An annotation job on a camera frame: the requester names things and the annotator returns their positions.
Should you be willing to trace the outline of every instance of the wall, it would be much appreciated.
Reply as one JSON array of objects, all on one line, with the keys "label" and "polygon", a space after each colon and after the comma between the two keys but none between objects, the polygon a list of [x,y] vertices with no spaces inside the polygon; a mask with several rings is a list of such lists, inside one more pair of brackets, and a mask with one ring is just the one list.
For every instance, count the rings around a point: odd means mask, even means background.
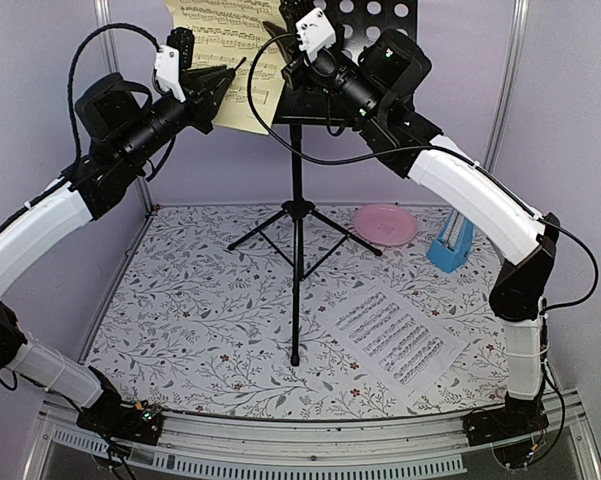
[{"label": "wall", "polygon": [[[418,42],[433,70],[418,90],[418,111],[467,153],[482,158],[495,115],[507,54],[513,1],[421,0]],[[163,0],[112,0],[114,21],[136,23],[161,42],[172,28]],[[121,70],[149,80],[152,54],[142,39],[116,38]],[[324,128],[306,128],[307,152],[323,158],[368,153],[357,134],[333,140]],[[379,162],[305,169],[306,196],[319,202],[437,202],[430,192],[400,180]],[[272,139],[227,129],[209,137],[180,135],[168,167],[151,190],[164,204],[280,202],[290,196],[289,154]]]},{"label": "wall", "polygon": [[[601,0],[532,0],[496,174],[597,255],[601,268]],[[589,288],[587,257],[563,237],[550,302]],[[550,318],[551,360],[576,386],[601,449],[601,272],[595,296]]]},{"label": "wall", "polygon": [[[92,2],[0,1],[0,223],[73,159],[67,72],[75,48],[95,27]],[[95,42],[78,68],[76,92],[104,73]],[[43,257],[5,297],[21,327],[76,358],[141,222],[132,189],[115,212]],[[41,400],[26,382],[15,393],[0,387],[0,480],[21,477]]]}]

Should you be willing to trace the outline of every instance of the blue metronome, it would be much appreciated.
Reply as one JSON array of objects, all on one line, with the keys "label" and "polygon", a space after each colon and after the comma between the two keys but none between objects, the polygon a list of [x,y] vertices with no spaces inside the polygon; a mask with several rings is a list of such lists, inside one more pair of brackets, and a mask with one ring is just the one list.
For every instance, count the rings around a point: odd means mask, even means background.
[{"label": "blue metronome", "polygon": [[472,242],[473,224],[454,209],[429,247],[427,257],[440,270],[451,273],[465,264]]}]

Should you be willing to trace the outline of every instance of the sheet music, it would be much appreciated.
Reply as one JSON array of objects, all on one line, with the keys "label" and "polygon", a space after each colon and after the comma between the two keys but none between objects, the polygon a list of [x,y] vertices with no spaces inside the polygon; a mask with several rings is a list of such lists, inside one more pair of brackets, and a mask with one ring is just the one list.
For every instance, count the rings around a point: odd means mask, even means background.
[{"label": "sheet music", "polygon": [[[281,27],[279,0],[165,0],[176,27],[190,28],[195,37],[193,67],[235,66],[247,57],[214,120],[215,125],[266,133],[247,104],[247,74],[258,49],[269,40],[262,26],[268,20]],[[280,71],[285,63],[278,47],[261,57],[254,75],[253,99],[260,116],[273,122],[284,80]]]},{"label": "sheet music", "polygon": [[322,326],[407,406],[412,406],[467,343],[386,285],[341,303]]}]

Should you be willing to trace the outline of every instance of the plate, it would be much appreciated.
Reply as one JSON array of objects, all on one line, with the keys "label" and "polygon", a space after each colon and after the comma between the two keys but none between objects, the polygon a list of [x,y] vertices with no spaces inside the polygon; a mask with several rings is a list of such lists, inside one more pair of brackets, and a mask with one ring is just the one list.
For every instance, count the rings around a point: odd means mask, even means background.
[{"label": "plate", "polygon": [[355,213],[353,226],[362,238],[384,247],[404,245],[418,232],[416,217],[395,205],[367,205]]}]

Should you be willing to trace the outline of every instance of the music stand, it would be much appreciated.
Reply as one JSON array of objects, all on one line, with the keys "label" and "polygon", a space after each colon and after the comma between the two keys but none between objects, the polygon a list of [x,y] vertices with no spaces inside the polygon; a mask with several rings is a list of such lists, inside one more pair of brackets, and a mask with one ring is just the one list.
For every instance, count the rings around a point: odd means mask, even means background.
[{"label": "music stand", "polygon": [[[380,36],[381,30],[387,28],[400,29],[415,39],[417,30],[417,0],[327,0],[316,1],[329,18],[345,27],[344,51],[351,58],[357,58],[365,46],[371,45]],[[302,125],[327,125],[325,94],[319,89],[300,88],[296,91],[285,86],[274,123],[289,125],[291,145],[296,151],[302,151]],[[330,123],[332,126],[342,124],[344,115],[337,105],[332,105]],[[293,267],[293,309],[291,365],[300,364],[300,284],[333,254],[346,240],[351,239],[367,250],[380,256],[382,252],[354,235],[342,225],[320,213],[313,202],[306,200],[302,193],[302,158],[291,154],[291,176],[293,198],[282,204],[281,210],[255,227],[250,232],[228,246],[235,250],[238,246],[259,234],[271,247]],[[293,220],[294,242],[293,260],[290,259],[265,233],[264,230],[285,215]],[[305,272],[304,264],[304,219],[311,215],[342,234],[342,238],[320,260]]]}]

